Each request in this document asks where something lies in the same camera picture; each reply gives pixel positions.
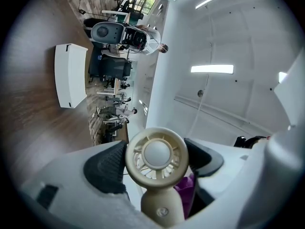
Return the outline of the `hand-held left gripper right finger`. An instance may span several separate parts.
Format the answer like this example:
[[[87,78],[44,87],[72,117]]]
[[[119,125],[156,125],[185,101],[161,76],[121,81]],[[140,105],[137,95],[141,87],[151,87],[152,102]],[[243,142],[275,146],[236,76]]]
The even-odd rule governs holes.
[[[202,200],[220,197],[244,166],[251,150],[185,138],[195,191]]]

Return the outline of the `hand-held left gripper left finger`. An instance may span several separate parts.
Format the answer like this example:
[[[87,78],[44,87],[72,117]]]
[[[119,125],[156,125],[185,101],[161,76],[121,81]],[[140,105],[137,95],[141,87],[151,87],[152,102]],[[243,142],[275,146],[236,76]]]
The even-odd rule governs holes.
[[[65,154],[21,186],[25,203],[47,229],[153,229],[123,183],[124,141]]]

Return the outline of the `purple cleaning cloth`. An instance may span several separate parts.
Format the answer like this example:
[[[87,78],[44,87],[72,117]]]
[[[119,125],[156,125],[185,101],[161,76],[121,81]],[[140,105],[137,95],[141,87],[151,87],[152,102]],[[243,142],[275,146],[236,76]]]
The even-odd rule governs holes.
[[[190,174],[189,176],[184,177],[177,185],[174,186],[174,189],[179,193],[180,198],[182,200],[185,219],[188,218],[193,202],[193,195],[195,189],[194,179],[194,174]]]

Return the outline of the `cream cylindrical object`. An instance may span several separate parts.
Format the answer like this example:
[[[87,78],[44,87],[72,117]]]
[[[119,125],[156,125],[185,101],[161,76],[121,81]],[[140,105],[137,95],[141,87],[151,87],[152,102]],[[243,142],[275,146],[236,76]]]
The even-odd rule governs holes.
[[[141,198],[143,214],[163,228],[185,220],[174,186],[186,174],[189,154],[178,134],[162,127],[139,132],[127,145],[125,163],[130,178],[146,190]]]

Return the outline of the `wooden desk with white legs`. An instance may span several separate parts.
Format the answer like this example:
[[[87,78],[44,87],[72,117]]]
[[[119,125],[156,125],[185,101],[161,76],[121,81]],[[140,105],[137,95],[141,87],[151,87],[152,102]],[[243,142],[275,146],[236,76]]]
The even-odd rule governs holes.
[[[107,87],[103,86],[101,90],[98,90],[96,92],[96,94],[105,95],[105,96],[117,95],[119,92],[120,85],[121,85],[121,80],[115,78],[114,81],[112,81],[112,82],[114,83],[114,87],[112,87],[112,83],[110,82]]]
[[[121,11],[114,11],[114,10],[102,10],[101,13],[105,13],[105,14],[111,14],[111,15],[115,15],[115,16],[118,16],[118,15],[124,15],[124,20],[123,20],[123,23],[126,23],[126,24],[129,24],[129,21],[130,21],[130,16],[131,14],[130,13],[126,13],[126,12],[121,12]]]

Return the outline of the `flat white box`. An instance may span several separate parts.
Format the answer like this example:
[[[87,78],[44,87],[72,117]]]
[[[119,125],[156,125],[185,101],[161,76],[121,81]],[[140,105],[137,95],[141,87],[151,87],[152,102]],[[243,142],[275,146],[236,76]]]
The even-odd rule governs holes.
[[[76,108],[86,97],[85,61],[88,49],[76,44],[55,47],[54,76],[61,108]]]

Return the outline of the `black mesh office chair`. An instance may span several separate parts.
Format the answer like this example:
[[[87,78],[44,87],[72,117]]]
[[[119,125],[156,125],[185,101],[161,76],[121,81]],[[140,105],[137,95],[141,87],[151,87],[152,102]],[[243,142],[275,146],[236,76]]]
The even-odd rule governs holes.
[[[122,81],[130,76],[131,69],[131,61],[102,54],[100,48],[93,47],[88,70],[90,77],[99,77],[102,80],[104,76],[109,76]]]

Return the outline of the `black backpack rig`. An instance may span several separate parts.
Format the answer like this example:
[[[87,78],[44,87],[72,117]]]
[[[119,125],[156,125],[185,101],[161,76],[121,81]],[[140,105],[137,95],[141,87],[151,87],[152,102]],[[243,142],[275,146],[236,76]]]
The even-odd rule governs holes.
[[[126,27],[121,44],[129,45],[136,50],[143,50],[147,43],[147,35],[144,31],[133,27]]]

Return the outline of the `grey oval hard-shell case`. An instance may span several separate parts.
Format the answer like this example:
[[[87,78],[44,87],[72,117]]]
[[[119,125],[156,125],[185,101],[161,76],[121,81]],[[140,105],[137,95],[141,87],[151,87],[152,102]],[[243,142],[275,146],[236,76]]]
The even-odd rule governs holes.
[[[99,43],[119,44],[124,35],[125,26],[117,22],[99,22],[91,29],[91,38]]]

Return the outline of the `window with dark frame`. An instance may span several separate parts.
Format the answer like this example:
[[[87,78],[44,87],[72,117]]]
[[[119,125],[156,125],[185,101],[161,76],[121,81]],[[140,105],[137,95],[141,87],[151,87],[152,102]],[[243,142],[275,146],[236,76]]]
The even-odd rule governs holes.
[[[156,0],[128,0],[129,8],[148,15]]]

